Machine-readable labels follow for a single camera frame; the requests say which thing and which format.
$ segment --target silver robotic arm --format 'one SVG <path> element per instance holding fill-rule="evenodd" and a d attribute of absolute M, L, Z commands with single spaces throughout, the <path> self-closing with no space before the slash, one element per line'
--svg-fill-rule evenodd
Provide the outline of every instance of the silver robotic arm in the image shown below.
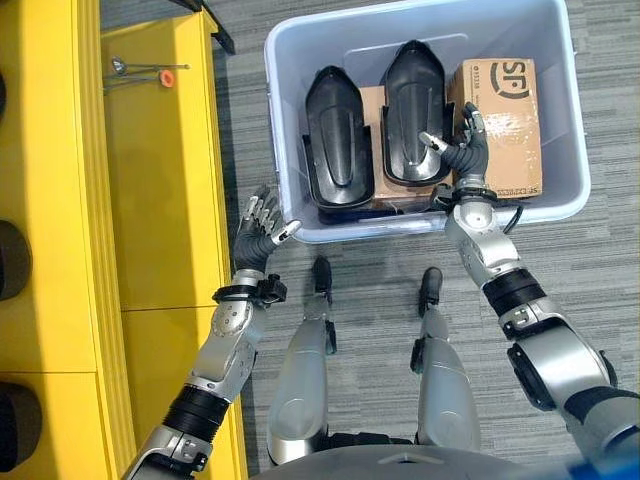
<path fill-rule="evenodd" d="M 250 199 L 234 243 L 237 271 L 214 295 L 218 308 L 182 390 L 124 475 L 126 480 L 189 479 L 206 466 L 227 408 L 253 368 L 266 320 L 265 308 L 284 301 L 277 275 L 265 278 L 269 255 L 301 226 L 297 220 L 273 232 L 275 198 L 262 187 Z"/>
<path fill-rule="evenodd" d="M 594 465 L 609 454 L 637 454 L 640 397 L 617 388 L 604 352 L 570 324 L 498 225 L 495 194 L 484 181 L 488 146 L 482 116 L 470 103 L 463 113 L 471 135 L 466 145 L 447 145 L 427 133 L 420 138 L 460 175 L 453 189 L 436 190 L 434 203 L 446 206 L 447 237 L 514 341 L 507 354 L 518 380 L 534 407 L 560 413 Z"/>

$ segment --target yellow shelf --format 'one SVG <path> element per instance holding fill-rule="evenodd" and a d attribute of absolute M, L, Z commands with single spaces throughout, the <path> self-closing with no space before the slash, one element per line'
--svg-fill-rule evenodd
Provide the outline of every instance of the yellow shelf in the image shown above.
<path fill-rule="evenodd" d="M 0 50 L 0 218 L 33 256 L 27 288 L 0 302 L 0 381 L 30 386 L 44 417 L 33 457 L 0 478 L 118 478 L 179 391 L 230 277 L 215 23 L 198 13 L 102 40 L 99 24 L 95 0 L 0 2 L 0 43 L 12 45 Z M 101 49 L 107 63 L 115 49 L 191 68 L 173 89 L 103 97 Z M 246 478 L 239 403 L 214 452 L 219 478 Z"/>

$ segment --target robot forearm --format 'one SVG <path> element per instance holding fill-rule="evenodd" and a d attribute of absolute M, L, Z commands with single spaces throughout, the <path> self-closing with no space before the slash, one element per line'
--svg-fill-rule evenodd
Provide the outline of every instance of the robot forearm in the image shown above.
<path fill-rule="evenodd" d="M 629 445 L 637 449 L 638 395 L 616 388 L 603 352 L 595 351 L 546 296 L 498 226 L 492 205 L 463 198 L 449 214 L 445 232 L 514 341 L 507 353 L 531 403 L 557 409 L 590 460 Z"/>
<path fill-rule="evenodd" d="M 277 278 L 263 277 L 257 270 L 239 270 L 231 286 L 218 290 L 219 305 L 194 368 L 125 479 L 191 478 L 204 469 L 227 408 L 253 368 L 266 317 L 262 302 L 283 287 Z"/>

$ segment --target brown cardboard box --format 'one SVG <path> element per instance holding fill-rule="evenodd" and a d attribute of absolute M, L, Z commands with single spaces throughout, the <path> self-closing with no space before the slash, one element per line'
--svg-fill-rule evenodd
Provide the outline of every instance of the brown cardboard box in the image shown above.
<path fill-rule="evenodd" d="M 382 158 L 381 110 L 385 105 L 384 87 L 363 87 L 360 89 L 364 106 L 364 124 L 371 128 L 371 150 L 375 191 L 373 208 L 419 209 L 427 208 L 427 201 L 433 186 L 404 187 L 389 180 L 384 174 Z M 449 175 L 443 183 L 451 184 Z"/>
<path fill-rule="evenodd" d="M 533 60 L 487 58 L 465 60 L 448 88 L 460 107 L 474 103 L 484 117 L 489 141 L 487 183 L 501 198 L 542 193 L 538 96 Z"/>

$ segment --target plastic storage bin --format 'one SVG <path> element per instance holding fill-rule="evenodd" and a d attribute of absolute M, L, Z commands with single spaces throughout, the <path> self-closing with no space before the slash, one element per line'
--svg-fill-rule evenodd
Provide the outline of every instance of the plastic storage bin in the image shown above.
<path fill-rule="evenodd" d="M 521 222 L 577 213 L 591 188 L 567 10 L 562 0 L 411 0 L 297 17 L 278 24 L 265 44 L 269 109 L 286 220 L 296 238 L 321 243 L 442 230 L 440 212 L 325 225 L 311 199 L 302 134 L 304 100 L 318 70 L 343 67 L 360 87 L 378 85 L 398 47 L 428 42 L 447 80 L 468 58 L 525 57 L 536 64 L 544 193 L 529 199 Z M 506 223 L 513 209 L 499 211 Z"/>

